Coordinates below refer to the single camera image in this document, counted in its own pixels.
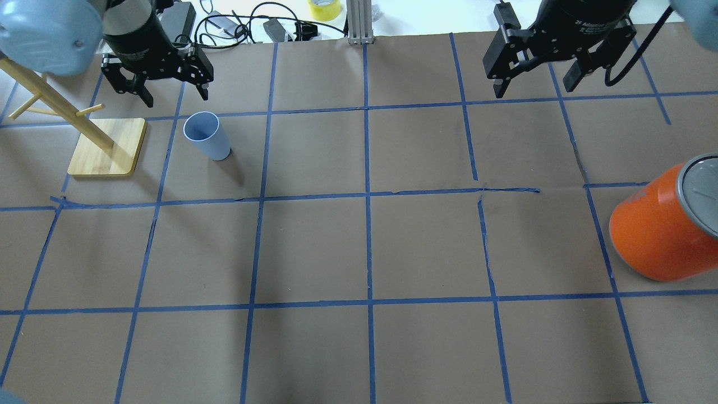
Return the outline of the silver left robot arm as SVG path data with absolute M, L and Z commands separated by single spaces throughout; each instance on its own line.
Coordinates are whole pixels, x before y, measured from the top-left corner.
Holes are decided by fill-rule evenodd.
M 195 18 L 185 1 L 3 1 L 2 57 L 34 72 L 76 76 L 105 44 L 100 69 L 117 94 L 153 107 L 146 82 L 175 79 L 208 100 L 214 69 L 190 38 Z

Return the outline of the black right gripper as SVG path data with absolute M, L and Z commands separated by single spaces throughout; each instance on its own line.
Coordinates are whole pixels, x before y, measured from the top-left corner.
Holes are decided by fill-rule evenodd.
M 633 1 L 542 1 L 535 21 L 522 28 L 509 2 L 496 3 L 499 25 L 482 63 L 502 99 L 514 77 L 544 62 L 574 63 L 563 77 L 566 92 L 619 61 L 636 34 L 628 14 Z

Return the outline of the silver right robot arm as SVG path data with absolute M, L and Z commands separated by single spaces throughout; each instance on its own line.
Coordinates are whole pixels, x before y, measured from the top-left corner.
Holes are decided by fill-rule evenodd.
M 637 64 L 673 13 L 680 15 L 700 46 L 716 51 L 715 1 L 671 1 L 636 53 L 616 76 L 612 70 L 636 36 L 630 19 L 633 1 L 543 1 L 535 21 L 523 29 L 512 5 L 494 7 L 498 29 L 482 63 L 494 81 L 495 97 L 502 98 L 516 76 L 547 62 L 572 61 L 563 77 L 573 92 L 580 82 L 602 68 L 608 87 L 618 84 Z

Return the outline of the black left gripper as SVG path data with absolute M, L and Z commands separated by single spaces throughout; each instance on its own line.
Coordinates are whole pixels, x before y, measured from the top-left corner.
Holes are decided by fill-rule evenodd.
M 146 87 L 148 80 L 189 82 L 205 102 L 209 100 L 209 85 L 214 80 L 214 67 L 196 43 L 182 48 L 154 44 L 134 54 L 104 53 L 101 72 L 115 92 L 137 95 L 147 108 L 154 107 L 154 98 Z

